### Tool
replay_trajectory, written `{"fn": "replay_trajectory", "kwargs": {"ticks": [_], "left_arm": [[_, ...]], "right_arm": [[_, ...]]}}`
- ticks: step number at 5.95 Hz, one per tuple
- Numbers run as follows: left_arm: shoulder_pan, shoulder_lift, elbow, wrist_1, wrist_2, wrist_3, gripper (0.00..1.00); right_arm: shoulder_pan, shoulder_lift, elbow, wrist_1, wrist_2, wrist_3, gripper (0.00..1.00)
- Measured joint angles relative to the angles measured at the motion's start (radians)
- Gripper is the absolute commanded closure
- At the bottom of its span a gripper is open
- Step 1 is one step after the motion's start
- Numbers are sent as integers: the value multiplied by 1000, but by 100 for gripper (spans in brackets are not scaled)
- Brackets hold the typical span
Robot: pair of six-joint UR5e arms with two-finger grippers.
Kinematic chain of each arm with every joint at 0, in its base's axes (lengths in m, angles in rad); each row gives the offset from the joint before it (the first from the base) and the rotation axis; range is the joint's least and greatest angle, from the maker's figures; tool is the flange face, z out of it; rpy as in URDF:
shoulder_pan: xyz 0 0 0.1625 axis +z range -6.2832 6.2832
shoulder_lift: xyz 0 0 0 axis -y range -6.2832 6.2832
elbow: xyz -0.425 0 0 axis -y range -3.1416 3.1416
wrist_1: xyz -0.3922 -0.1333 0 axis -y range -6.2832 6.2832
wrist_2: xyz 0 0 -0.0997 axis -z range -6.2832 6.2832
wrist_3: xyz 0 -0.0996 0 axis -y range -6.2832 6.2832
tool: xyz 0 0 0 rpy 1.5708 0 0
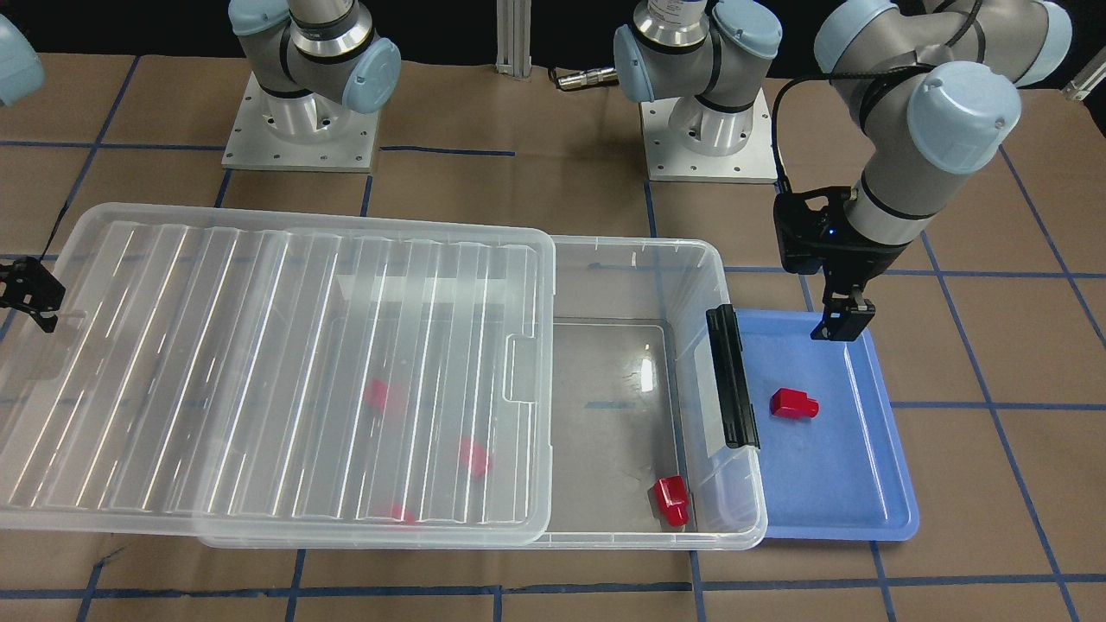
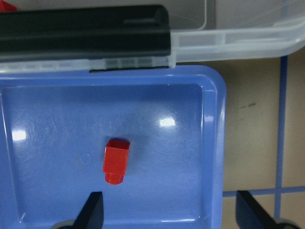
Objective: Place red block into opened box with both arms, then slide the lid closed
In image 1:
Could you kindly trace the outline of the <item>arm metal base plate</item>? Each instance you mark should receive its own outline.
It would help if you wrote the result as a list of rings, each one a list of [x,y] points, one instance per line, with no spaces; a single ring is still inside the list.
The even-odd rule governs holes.
[[[250,75],[221,164],[232,170],[368,174],[380,115],[345,110],[314,93],[276,99]]]
[[[778,182],[766,95],[735,114],[698,99],[639,104],[646,172],[651,182]]]

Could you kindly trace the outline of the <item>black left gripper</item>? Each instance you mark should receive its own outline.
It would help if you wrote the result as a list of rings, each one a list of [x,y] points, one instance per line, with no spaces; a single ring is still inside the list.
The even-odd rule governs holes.
[[[851,225],[846,208],[855,194],[845,186],[781,191],[773,204],[782,267],[790,273],[825,276],[823,314],[810,331],[814,341],[858,340],[876,315],[876,305],[860,289],[905,251],[902,243],[877,243]]]

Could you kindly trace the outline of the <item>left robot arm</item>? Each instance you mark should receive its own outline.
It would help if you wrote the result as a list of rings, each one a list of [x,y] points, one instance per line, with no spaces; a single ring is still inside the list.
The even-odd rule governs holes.
[[[757,137],[782,24],[754,1],[640,1],[613,33],[613,73],[633,103],[668,101],[659,145],[734,164]],[[874,318],[864,290],[983,169],[1015,129],[1020,89],[1047,77],[1073,40],[1052,1],[845,1],[814,38],[817,71],[873,154],[851,186],[791,188],[778,127],[766,132],[779,261],[824,276],[818,341],[854,341]]]

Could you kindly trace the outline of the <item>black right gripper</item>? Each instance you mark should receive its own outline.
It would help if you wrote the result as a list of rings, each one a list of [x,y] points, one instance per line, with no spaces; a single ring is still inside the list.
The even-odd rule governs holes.
[[[58,326],[56,312],[66,296],[66,287],[35,257],[19,257],[1,265],[3,308],[31,314],[44,333]]]

